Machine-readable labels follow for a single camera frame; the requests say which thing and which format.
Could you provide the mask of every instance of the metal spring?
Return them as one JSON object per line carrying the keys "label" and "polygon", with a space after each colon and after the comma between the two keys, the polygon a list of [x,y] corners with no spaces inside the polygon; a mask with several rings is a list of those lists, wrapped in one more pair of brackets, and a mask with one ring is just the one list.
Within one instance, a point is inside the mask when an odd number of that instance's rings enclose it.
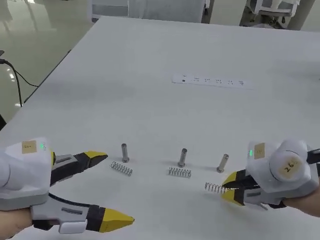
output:
{"label": "metal spring", "polygon": [[211,192],[215,192],[218,194],[224,194],[225,192],[231,190],[231,188],[227,188],[218,184],[214,184],[214,183],[210,183],[210,182],[206,182],[204,185],[204,189],[211,191]]}
{"label": "metal spring", "polygon": [[168,175],[176,176],[176,177],[190,178],[191,177],[191,170],[181,169],[181,168],[176,168],[176,167],[169,167]]}
{"label": "metal spring", "polygon": [[120,173],[123,173],[123,174],[126,174],[128,175],[129,177],[131,176],[133,170],[129,167],[126,167],[116,161],[113,161],[110,165],[110,167],[114,170],[117,170],[118,172]]}

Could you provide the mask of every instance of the number sticker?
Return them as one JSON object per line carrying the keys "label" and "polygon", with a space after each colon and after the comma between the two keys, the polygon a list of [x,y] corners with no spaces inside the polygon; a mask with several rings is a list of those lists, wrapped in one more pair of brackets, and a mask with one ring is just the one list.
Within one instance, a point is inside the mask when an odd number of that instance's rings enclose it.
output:
{"label": "number sticker", "polygon": [[32,154],[37,152],[37,141],[23,141],[22,142],[22,154]]}
{"label": "number sticker", "polygon": [[254,146],[254,159],[263,159],[265,157],[265,143]]}
{"label": "number sticker", "polygon": [[286,179],[290,179],[301,166],[301,161],[296,157],[290,157],[282,167],[279,168],[278,172],[281,176]]}

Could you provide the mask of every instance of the white chair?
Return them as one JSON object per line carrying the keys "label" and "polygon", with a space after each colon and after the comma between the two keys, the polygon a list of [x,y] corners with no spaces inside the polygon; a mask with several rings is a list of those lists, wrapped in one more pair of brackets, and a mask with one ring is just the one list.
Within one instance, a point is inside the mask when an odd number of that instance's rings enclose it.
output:
{"label": "white chair", "polygon": [[282,23],[285,23],[285,17],[293,17],[296,14],[298,4],[287,3],[282,0],[248,0],[246,5],[254,14],[252,22],[258,15],[274,17],[269,24],[275,24],[282,17]]}

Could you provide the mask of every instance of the power strip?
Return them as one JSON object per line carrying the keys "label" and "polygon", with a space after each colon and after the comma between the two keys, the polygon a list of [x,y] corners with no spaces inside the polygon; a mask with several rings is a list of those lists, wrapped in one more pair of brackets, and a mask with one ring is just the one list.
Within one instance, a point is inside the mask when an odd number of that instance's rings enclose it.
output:
{"label": "power strip", "polygon": [[186,74],[174,74],[172,82],[175,84],[193,84],[213,87],[253,89],[251,82],[244,80],[230,80],[217,77],[200,77]]}

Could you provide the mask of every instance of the metal bolt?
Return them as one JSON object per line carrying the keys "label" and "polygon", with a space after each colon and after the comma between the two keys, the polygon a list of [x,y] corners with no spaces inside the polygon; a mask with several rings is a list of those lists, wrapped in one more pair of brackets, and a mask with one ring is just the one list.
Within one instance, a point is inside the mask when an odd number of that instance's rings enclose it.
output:
{"label": "metal bolt", "polygon": [[226,164],[227,164],[228,159],[229,159],[229,155],[228,155],[228,154],[224,154],[223,157],[222,157],[222,159],[221,159],[220,165],[216,168],[216,171],[217,171],[218,173],[221,174],[221,173],[224,172],[225,166],[226,166]]}
{"label": "metal bolt", "polygon": [[180,160],[178,162],[178,167],[183,168],[186,164],[185,164],[185,160],[186,160],[186,155],[187,155],[187,149],[183,148],[181,151],[181,156],[180,156]]}
{"label": "metal bolt", "polygon": [[124,162],[124,163],[129,162],[128,152],[127,152],[127,144],[122,143],[121,149],[122,149],[122,162]]}

